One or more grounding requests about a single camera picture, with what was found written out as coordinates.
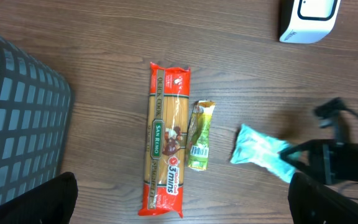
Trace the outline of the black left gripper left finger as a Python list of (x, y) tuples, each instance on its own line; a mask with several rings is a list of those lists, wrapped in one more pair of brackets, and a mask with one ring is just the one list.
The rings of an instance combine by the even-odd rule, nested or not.
[(75, 175), (65, 172), (0, 205), (0, 223), (66, 224), (73, 215), (77, 198)]

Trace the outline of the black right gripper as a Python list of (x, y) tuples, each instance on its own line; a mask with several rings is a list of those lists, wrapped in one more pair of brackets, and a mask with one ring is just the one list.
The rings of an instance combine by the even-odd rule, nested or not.
[(332, 185), (343, 180), (358, 182), (358, 143), (351, 138), (351, 129), (343, 112), (358, 119), (358, 113), (334, 98), (314, 109), (321, 128), (332, 127), (332, 139), (313, 139), (289, 146), (279, 155), (281, 160), (318, 181)]

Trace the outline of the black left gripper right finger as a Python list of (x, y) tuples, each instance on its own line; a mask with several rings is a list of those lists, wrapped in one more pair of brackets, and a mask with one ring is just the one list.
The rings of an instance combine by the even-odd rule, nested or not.
[(303, 173), (293, 175), (288, 203), (294, 224), (358, 224), (358, 203)]

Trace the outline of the teal snack packet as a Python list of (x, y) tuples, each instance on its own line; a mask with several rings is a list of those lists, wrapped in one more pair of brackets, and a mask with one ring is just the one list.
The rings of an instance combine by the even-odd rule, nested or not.
[(286, 183), (290, 183), (296, 169), (281, 160), (280, 153), (292, 145), (242, 124), (232, 153), (231, 164), (253, 163), (266, 168)]

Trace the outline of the green snack bar wrapper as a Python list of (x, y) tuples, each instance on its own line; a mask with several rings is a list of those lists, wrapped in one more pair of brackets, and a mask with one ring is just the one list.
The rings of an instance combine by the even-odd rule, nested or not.
[(195, 103), (188, 127), (186, 161), (190, 169), (204, 171), (208, 168), (209, 129), (215, 102), (200, 100)]

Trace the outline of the orange spaghetti pack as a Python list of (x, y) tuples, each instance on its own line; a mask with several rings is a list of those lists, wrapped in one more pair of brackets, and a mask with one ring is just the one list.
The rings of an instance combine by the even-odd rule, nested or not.
[(150, 64), (149, 113), (140, 216), (183, 216), (191, 70)]

